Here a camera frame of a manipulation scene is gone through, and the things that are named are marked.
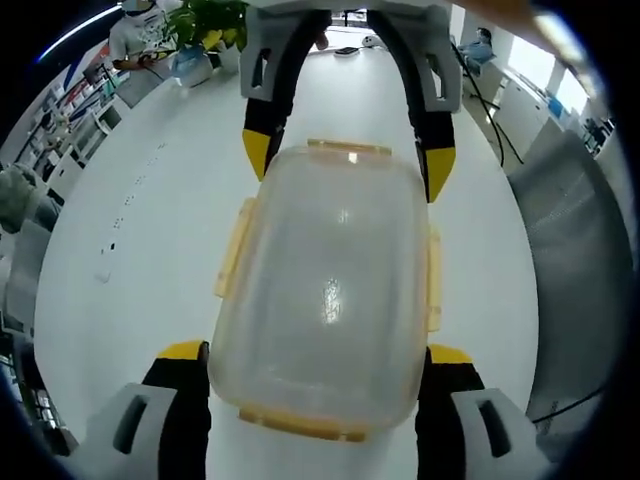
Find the transparent container lid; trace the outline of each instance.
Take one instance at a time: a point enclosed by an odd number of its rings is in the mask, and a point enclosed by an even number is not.
[[[426,348],[427,201],[380,153],[291,148],[262,182],[211,345],[216,393],[340,428],[401,422]]]

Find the cable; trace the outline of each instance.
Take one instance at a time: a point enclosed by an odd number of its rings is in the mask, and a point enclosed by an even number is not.
[[[462,55],[460,55],[460,52],[458,51],[458,48],[455,46],[455,44],[451,43],[451,48],[453,48],[453,52],[456,54],[456,57],[458,58],[458,62],[460,63],[460,65],[462,65],[462,68],[464,69],[464,71],[469,76],[469,80],[471,80],[471,83],[473,84],[473,88],[476,90],[476,94],[478,95],[478,98],[480,99],[480,103],[482,104],[482,108],[484,109],[485,113],[487,114],[487,118],[491,122],[491,126],[493,127],[493,130],[496,132],[496,137],[498,139],[498,146],[500,147],[500,166],[504,167],[504,147],[502,146],[502,139],[500,138],[500,132],[498,131],[498,127],[495,124],[495,122],[493,121],[493,117],[489,113],[489,110],[487,109],[487,105],[485,104],[484,98],[482,98],[482,95],[480,95],[480,89],[478,88],[478,84],[476,83],[476,81],[473,79],[473,75],[469,71],[469,67],[467,66],[467,62],[464,61],[464,58],[462,58]]]
[[[567,405],[566,407],[561,408],[560,410],[557,410],[557,411],[555,411],[553,413],[550,413],[549,415],[545,415],[544,417],[540,417],[540,418],[536,418],[535,420],[531,420],[531,423],[536,424],[536,423],[544,422],[545,420],[549,420],[551,418],[557,417],[558,415],[562,415],[563,413],[566,413],[569,410],[572,410],[572,409],[582,405],[584,402],[586,402],[588,400],[591,400],[596,395],[599,395],[600,393],[602,393],[603,390],[604,390],[604,387],[600,387],[600,388],[594,390],[593,392],[591,392],[586,397],[584,397],[582,400],[578,400],[577,402],[573,402],[572,404]]]
[[[511,151],[516,156],[516,159],[520,162],[520,165],[524,165],[524,162],[522,161],[522,158],[520,158],[520,155],[518,155],[518,152],[516,151],[516,147],[514,147],[513,143],[511,143],[511,139],[507,136],[506,133],[504,133],[504,130],[502,129],[502,127],[500,125],[498,125],[498,128],[500,129],[500,131],[504,135],[505,140],[507,141],[507,143],[511,147]]]

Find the white shirt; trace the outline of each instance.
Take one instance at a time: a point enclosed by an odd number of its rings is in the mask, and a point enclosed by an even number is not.
[[[167,11],[164,4],[156,4],[140,15],[118,20],[109,34],[112,60],[137,61],[142,53],[175,50],[175,41],[163,38]]]
[[[61,115],[55,115],[45,131],[47,144],[57,148],[69,137],[69,121]]]

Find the chair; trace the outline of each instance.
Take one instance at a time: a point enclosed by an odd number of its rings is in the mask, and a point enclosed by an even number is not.
[[[537,281],[538,356],[527,408],[536,419],[605,385],[627,329],[633,266],[611,187],[575,133],[565,132],[509,182]],[[597,401],[538,424],[552,453],[584,428]]]

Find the white tabletop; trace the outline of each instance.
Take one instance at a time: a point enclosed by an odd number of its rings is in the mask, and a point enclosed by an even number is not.
[[[214,279],[238,209],[258,188],[241,141],[238,85],[218,75],[189,91],[160,86],[102,144],[62,211],[40,277],[35,353],[79,440],[88,417],[140,382],[156,353],[212,337]],[[525,409],[538,337],[531,252],[487,140],[466,111],[454,123],[457,161],[430,210],[444,269],[442,330],[430,341],[467,351],[486,386]],[[283,148],[309,137],[386,145],[417,168],[387,52],[307,59]],[[101,260],[111,243],[114,253]],[[245,424],[214,394],[210,406],[207,464],[216,480],[415,478],[413,418],[351,445]]]

